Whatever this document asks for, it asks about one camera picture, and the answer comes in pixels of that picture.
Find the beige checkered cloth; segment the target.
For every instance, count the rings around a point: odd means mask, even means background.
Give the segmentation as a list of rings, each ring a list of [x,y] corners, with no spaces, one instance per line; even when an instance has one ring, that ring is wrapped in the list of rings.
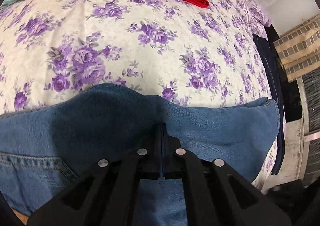
[[[319,68],[319,26],[316,15],[273,43],[289,82]]]

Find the dark navy garment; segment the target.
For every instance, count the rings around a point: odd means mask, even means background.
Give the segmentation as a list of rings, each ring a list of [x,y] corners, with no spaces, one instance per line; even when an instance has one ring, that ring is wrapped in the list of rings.
[[[284,99],[281,90],[280,71],[277,63],[276,53],[274,52],[273,47],[271,47],[270,43],[265,38],[261,38],[256,34],[253,34],[253,41],[263,62],[271,96],[277,102],[280,114],[279,133],[277,135],[277,155],[271,171],[272,175],[277,175],[283,164],[285,156],[285,138],[283,128]]]

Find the grey mesh cooler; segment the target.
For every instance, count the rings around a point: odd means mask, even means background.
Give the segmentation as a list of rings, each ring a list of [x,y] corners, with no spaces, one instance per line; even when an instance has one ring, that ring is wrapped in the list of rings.
[[[302,107],[303,152],[300,177],[310,185],[319,177],[319,68],[297,79]]]

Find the purple floral bed sheet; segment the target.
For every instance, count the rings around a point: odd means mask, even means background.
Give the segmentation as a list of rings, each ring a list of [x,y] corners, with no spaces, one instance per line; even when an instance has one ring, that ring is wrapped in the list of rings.
[[[219,108],[270,97],[256,0],[23,0],[1,9],[1,113],[100,83]]]

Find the blue denim jeans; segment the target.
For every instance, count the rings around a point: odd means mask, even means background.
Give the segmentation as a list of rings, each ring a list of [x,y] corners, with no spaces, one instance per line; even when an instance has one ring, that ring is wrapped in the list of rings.
[[[156,124],[206,161],[222,159],[250,183],[279,132],[275,100],[227,108],[183,107],[101,84],[50,107],[1,115],[1,225],[21,225],[100,160],[138,149]],[[188,225],[179,180],[140,181],[132,225]]]

